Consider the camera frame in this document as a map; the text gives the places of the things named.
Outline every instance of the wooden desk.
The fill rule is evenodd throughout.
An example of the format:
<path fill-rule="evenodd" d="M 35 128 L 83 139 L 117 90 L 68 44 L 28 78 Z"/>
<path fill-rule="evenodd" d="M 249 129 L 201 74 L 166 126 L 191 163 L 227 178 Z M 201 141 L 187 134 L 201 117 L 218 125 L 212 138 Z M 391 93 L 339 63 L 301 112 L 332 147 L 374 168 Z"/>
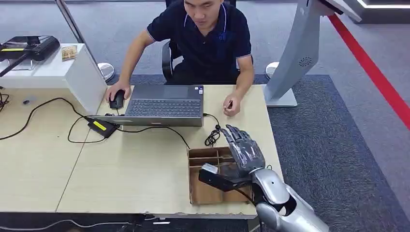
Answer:
<path fill-rule="evenodd" d="M 20 130 L 30 111 L 56 97 L 64 97 L 83 113 L 68 89 L 4 89 L 9 103 L 0 112 L 0 137 Z M 28 105 L 22 102 L 32 99 Z M 69 104 L 56 100 L 33 114 L 26 129 L 0 140 L 0 211 L 55 212 L 82 144 L 67 141 L 70 126 L 78 118 Z M 84 141 L 88 127 L 80 121 L 71 139 Z"/>
<path fill-rule="evenodd" d="M 233 118 L 222 112 L 222 102 L 233 86 L 205 86 L 204 112 L 246 130 L 256 140 L 266 163 L 282 177 L 262 86 L 252 86 Z M 99 114 L 116 113 L 103 102 Z M 215 127 L 211 117 L 202 128 L 175 128 L 191 148 L 205 147 Z M 126 127 L 127 130 L 142 127 Z M 99 139 L 91 131 L 88 141 Z M 226 146 L 222 136 L 217 146 Z M 116 131 L 101 144 L 84 145 L 57 212 L 151 213 L 159 217 L 254 218 L 247 203 L 191 205 L 187 149 L 181 138 L 167 129 L 131 134 Z"/>

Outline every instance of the white kiosk stand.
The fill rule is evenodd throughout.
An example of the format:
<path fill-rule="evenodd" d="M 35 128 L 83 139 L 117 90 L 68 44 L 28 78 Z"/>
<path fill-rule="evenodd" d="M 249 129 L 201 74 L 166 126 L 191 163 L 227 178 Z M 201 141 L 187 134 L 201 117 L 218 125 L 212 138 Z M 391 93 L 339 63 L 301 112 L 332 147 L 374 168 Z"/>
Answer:
<path fill-rule="evenodd" d="M 279 65 L 274 62 L 266 68 L 267 72 L 274 70 L 264 88 L 266 106 L 297 106 L 291 88 L 318 62 L 320 17 L 335 12 L 362 20 L 343 0 L 299 0 Z"/>

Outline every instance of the man's right hand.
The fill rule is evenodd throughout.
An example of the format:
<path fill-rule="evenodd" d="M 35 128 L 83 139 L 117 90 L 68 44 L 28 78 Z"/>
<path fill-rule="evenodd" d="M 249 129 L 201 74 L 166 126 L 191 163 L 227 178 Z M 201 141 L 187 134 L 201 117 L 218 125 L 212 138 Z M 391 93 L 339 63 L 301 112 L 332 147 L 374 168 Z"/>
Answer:
<path fill-rule="evenodd" d="M 115 97 L 115 94 L 120 89 L 125 91 L 124 98 L 128 99 L 128 97 L 130 96 L 130 93 L 131 93 L 131 87 L 130 87 L 129 82 L 118 81 L 117 83 L 115 83 L 111 87 L 109 87 L 109 89 L 105 93 L 105 100 L 107 102 L 110 101 L 110 100 L 113 101 L 114 97 Z"/>

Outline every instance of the red floor stripe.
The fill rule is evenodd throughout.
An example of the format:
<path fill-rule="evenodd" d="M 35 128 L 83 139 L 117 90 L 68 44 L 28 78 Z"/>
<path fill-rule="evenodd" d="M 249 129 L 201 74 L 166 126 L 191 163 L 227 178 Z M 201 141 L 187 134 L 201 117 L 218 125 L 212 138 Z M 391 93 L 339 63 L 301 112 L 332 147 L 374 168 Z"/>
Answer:
<path fill-rule="evenodd" d="M 354 57 L 356 57 L 356 60 L 379 89 L 380 93 L 410 130 L 410 108 L 407 106 L 406 102 L 400 97 L 399 93 L 397 93 L 395 88 L 390 84 L 383 73 L 381 73 L 380 69 L 356 41 L 353 35 L 347 30 L 341 20 L 335 14 L 329 16 L 329 20 L 342 37 L 347 47 L 349 47 Z"/>

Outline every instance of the laptop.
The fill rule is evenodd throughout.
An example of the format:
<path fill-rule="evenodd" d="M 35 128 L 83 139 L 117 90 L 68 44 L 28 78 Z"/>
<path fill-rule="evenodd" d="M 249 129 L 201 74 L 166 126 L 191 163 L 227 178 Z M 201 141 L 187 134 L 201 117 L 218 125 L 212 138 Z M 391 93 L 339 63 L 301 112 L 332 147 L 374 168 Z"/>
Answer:
<path fill-rule="evenodd" d="M 129 126 L 201 127 L 204 86 L 136 85 L 125 115 L 93 116 Z"/>

